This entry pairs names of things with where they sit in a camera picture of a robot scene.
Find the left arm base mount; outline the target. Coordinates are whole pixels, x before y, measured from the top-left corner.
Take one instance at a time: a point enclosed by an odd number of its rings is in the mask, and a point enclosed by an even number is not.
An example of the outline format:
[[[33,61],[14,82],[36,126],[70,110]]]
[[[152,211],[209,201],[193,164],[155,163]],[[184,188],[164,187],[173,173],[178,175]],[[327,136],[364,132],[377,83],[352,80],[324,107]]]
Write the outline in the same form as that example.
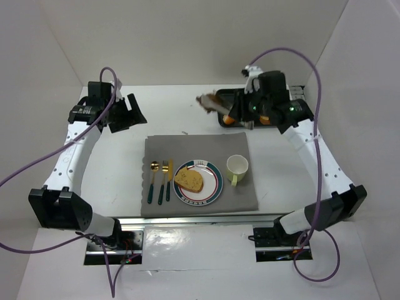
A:
[[[140,265],[143,261],[144,230],[134,228],[123,234],[122,241],[110,246],[104,244],[110,265]],[[104,266],[103,249],[98,241],[88,241],[84,255],[85,266]]]

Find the dark brown bread piece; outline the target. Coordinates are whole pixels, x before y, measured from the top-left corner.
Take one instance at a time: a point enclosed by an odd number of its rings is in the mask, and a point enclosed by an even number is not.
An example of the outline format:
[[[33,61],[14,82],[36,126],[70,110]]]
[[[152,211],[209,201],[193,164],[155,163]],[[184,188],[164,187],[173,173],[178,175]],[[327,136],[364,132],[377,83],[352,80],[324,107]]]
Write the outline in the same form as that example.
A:
[[[221,99],[213,93],[197,96],[196,101],[208,114],[213,112],[220,113],[224,109]]]

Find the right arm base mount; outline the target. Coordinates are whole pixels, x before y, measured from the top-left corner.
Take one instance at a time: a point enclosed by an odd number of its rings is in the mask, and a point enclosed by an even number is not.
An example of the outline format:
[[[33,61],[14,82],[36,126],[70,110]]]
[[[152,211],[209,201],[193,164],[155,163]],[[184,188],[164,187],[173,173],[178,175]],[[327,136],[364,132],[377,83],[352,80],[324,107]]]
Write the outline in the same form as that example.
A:
[[[257,263],[292,261],[296,255],[299,260],[312,260],[309,245],[296,245],[298,237],[299,233],[279,239],[271,227],[254,227],[247,239],[254,243]]]

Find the large bread slice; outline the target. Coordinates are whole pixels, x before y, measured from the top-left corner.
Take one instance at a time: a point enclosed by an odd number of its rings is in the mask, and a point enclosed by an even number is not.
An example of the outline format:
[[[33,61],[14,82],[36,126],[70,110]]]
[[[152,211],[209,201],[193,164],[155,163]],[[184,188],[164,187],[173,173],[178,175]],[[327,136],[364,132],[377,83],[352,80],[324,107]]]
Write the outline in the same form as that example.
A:
[[[200,193],[203,189],[203,177],[195,170],[184,166],[174,177],[174,182],[187,191]]]

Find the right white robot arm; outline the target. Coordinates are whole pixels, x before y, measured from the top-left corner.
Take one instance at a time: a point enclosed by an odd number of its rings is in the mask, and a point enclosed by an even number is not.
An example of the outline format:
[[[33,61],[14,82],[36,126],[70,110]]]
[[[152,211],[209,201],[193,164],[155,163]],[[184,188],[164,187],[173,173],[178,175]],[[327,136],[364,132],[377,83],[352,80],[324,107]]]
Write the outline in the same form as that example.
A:
[[[317,116],[302,99],[291,99],[281,71],[264,72],[246,66],[244,89],[234,96],[229,112],[242,123],[266,117],[293,145],[316,186],[317,201],[279,217],[274,227],[280,235],[313,229],[322,231],[351,217],[367,196],[339,167],[317,127]]]

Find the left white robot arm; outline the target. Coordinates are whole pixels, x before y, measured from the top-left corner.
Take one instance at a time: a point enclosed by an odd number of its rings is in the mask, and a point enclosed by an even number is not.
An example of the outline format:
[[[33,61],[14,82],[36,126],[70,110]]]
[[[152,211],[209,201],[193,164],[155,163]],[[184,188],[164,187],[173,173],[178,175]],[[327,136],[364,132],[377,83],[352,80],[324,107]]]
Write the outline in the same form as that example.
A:
[[[112,133],[145,124],[133,94],[121,95],[121,82],[88,83],[88,95],[70,110],[64,147],[56,165],[40,189],[32,189],[28,201],[44,228],[94,234],[115,246],[132,234],[120,222],[96,214],[81,198],[81,186],[92,150],[104,128]]]

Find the metal tongs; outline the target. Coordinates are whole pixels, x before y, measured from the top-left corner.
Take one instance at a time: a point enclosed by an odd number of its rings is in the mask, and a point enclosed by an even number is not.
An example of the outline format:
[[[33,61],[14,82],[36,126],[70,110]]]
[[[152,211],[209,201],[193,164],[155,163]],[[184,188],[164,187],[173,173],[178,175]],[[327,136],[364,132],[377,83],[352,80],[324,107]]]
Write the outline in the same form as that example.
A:
[[[230,106],[229,104],[227,104],[226,102],[224,102],[222,99],[221,99],[221,101],[222,101],[222,105],[224,106],[224,109],[220,112],[220,114],[222,114],[223,116],[224,116],[224,115],[229,115],[229,113],[230,113],[230,111],[231,111],[233,105]]]

